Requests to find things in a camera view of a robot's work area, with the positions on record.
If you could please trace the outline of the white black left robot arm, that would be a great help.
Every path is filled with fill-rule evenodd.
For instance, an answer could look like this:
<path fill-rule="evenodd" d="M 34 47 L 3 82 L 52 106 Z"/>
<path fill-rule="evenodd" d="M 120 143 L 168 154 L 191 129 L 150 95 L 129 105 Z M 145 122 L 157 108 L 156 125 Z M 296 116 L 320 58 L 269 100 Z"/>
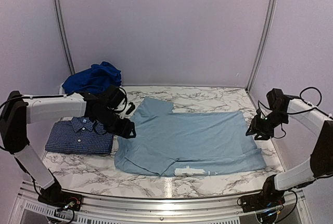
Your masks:
<path fill-rule="evenodd" d="M 51 124 L 64 117 L 87 117 L 102 124 L 107 133 L 131 139 L 135 124 L 128 116 L 135 110 L 124 88 L 109 86 L 104 93 L 87 91 L 56 95 L 24 95 L 13 90 L 1 104 L 1 149 L 10 153 L 19 167 L 40 186 L 38 201 L 60 206 L 81 195 L 66 193 L 41 159 L 46 140 L 30 141 L 51 131 Z"/>

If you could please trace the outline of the light blue garment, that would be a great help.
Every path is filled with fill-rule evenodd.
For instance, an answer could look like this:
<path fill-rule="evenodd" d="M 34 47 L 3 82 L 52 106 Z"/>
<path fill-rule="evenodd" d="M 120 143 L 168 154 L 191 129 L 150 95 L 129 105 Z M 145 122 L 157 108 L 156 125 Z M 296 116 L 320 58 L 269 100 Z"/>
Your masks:
<path fill-rule="evenodd" d="M 136 137 L 118 138 L 115 167 L 147 176 L 209 176 L 261 170 L 262 150 L 239 111 L 175 113 L 147 97 L 131 116 Z"/>

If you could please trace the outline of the blue checked shirt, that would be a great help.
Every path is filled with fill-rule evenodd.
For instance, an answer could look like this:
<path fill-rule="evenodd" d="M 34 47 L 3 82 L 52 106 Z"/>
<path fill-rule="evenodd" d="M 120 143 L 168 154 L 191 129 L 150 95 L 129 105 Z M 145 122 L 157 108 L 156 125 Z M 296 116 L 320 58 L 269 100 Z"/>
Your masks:
<path fill-rule="evenodd" d="M 56 122 L 45 145 L 47 152 L 62 154 L 110 154 L 114 135 L 103 124 L 86 117 Z"/>

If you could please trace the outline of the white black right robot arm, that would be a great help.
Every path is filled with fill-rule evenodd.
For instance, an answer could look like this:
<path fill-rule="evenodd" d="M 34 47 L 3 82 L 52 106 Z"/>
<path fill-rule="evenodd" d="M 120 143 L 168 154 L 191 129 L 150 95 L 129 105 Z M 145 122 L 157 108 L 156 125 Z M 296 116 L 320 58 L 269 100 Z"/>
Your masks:
<path fill-rule="evenodd" d="M 287 90 L 287 88 L 280 86 L 273 86 L 273 88 L 281 88 L 285 94 L 298 95 L 298 90 Z M 326 112 L 332 113 L 332 92 L 320 89 L 323 99 L 320 103 L 319 109 Z M 314 89 L 309 89 L 307 92 L 302 94 L 302 97 L 312 103 L 318 103 L 320 96 Z M 308 130 L 301 123 L 297 122 L 293 118 L 289 118 L 289 124 L 284 125 L 286 131 L 286 137 L 282 139 L 272 139 L 273 141 L 259 141 L 260 144 L 272 144 L 274 146 L 273 158 L 278 157 L 278 166 L 282 166 L 285 170 L 291 169 L 292 167 L 299 165 L 310 157 L 312 153 L 317 137 Z M 245 186 L 246 191 L 259 189 L 262 187 L 264 179 L 270 175 L 258 176 L 251 180 L 250 186 Z M 330 209 L 332 207 L 332 178 L 320 179 L 314 182 L 312 185 L 303 189 L 306 202 L 310 208 L 315 212 L 324 211 L 324 209 Z"/>

